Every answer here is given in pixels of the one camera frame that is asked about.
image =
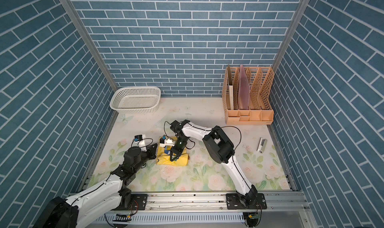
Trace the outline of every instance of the white plastic basket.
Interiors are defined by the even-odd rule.
[[[109,106],[121,114],[153,113],[159,107],[160,94],[155,86],[124,87],[115,92]]]

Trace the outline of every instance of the table surface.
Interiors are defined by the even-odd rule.
[[[119,114],[108,137],[89,186],[108,177],[124,160],[123,154],[130,148],[135,135],[145,134],[154,142],[164,134],[164,122],[190,120],[196,125],[214,127],[225,126],[221,98],[161,98],[159,109],[155,113],[123,115]],[[236,149],[236,158],[247,178],[257,190],[288,190],[281,162],[276,154],[271,135],[266,125],[238,125],[242,140]],[[223,128],[236,146],[240,135],[235,128]],[[166,125],[169,136],[174,133]],[[256,152],[260,137],[267,139],[263,153]],[[136,178],[128,185],[133,192],[163,191],[233,191],[235,186],[221,164],[215,163],[209,156],[202,141],[194,138],[196,145],[187,150],[190,160],[187,166],[157,165],[149,160],[146,167],[140,169]]]

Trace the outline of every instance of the brick wallpaper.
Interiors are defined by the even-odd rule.
[[[275,75],[272,125],[319,227],[384,227],[383,21],[383,0],[310,0]]]
[[[0,227],[76,191],[112,94],[59,0],[0,0]]]
[[[220,96],[228,64],[272,64],[299,0],[72,1],[118,86]]]

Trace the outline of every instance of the yellow cloth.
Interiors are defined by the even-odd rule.
[[[172,166],[186,166],[188,164],[189,155],[187,154],[187,149],[184,148],[181,156],[174,161],[170,161],[170,155],[164,152],[164,149],[170,150],[171,146],[161,147],[157,149],[157,161],[156,164],[167,164]]]

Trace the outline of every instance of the metal frame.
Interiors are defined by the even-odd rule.
[[[256,210],[227,210],[225,195],[228,192],[149,192],[146,209],[130,223],[134,224],[171,224],[171,223],[212,223],[242,222],[243,212]],[[299,213],[304,228],[317,228],[310,207],[303,192],[263,191],[267,209],[263,212]],[[110,211],[107,219],[112,221],[116,214],[129,214],[127,211]],[[101,216],[93,224],[105,223]]]
[[[291,39],[293,35],[295,34],[295,30],[297,26],[299,26],[300,20],[303,17],[304,11],[307,8],[308,3],[310,0],[300,0],[299,6],[296,9],[295,14],[293,15],[291,24],[287,30],[287,33],[284,36],[283,42],[281,43],[280,49],[276,54],[275,60],[272,64],[272,70],[276,72],[277,68],[279,67],[281,60],[284,57],[284,54],[288,48],[289,43],[291,42]]]
[[[93,173],[93,171],[94,171],[94,169],[95,169],[95,167],[97,165],[97,162],[99,161],[101,153],[103,152],[104,146],[107,143],[108,137],[111,134],[113,125],[115,124],[115,121],[116,121],[118,115],[119,115],[119,113],[117,111],[113,112],[112,118],[109,121],[107,129],[105,130],[105,132],[103,134],[103,138],[101,139],[99,147],[95,151],[95,154],[93,155],[93,157],[91,159],[91,162],[89,163],[89,166],[88,166],[87,170],[85,171],[85,175],[84,175],[84,177],[81,180],[80,186],[78,187],[76,192],[70,193],[69,196],[73,195],[73,194],[76,194],[78,192],[81,192],[82,190],[85,190],[87,188],[88,183],[91,180],[92,173]]]
[[[273,144],[275,145],[275,148],[276,148],[276,153],[277,153],[277,156],[279,157],[279,160],[280,160],[280,163],[281,163],[281,167],[284,169],[284,173],[289,181],[289,184],[291,186],[291,189],[293,191],[296,191],[298,190],[297,189],[297,186],[295,184],[295,180],[293,179],[292,177],[292,173],[286,163],[286,160],[284,158],[284,154],[283,154],[283,151],[281,150],[281,147],[280,147],[280,144],[277,140],[277,136],[276,136],[276,133],[275,133],[275,130],[273,129],[272,125],[267,125],[268,127],[268,131],[269,131],[269,134],[271,135],[271,138],[272,138],[272,142]]]
[[[252,212],[228,210],[226,194],[236,192],[146,192],[146,209],[140,212]],[[263,191],[267,209],[263,211],[305,211],[309,209],[303,192]]]
[[[105,64],[103,58],[101,57],[99,51],[97,50],[95,44],[92,41],[91,36],[89,35],[87,29],[85,28],[83,22],[80,19],[79,14],[77,13],[74,5],[71,0],[59,0],[64,10],[67,12],[70,17],[73,25],[79,32],[81,38],[83,39],[85,45],[88,47],[89,52],[92,54],[96,63],[99,65],[100,70],[103,72],[105,78],[107,79],[109,85],[112,87],[113,91],[117,91],[118,86],[116,85],[115,80],[113,79],[111,73],[108,70],[107,65]]]

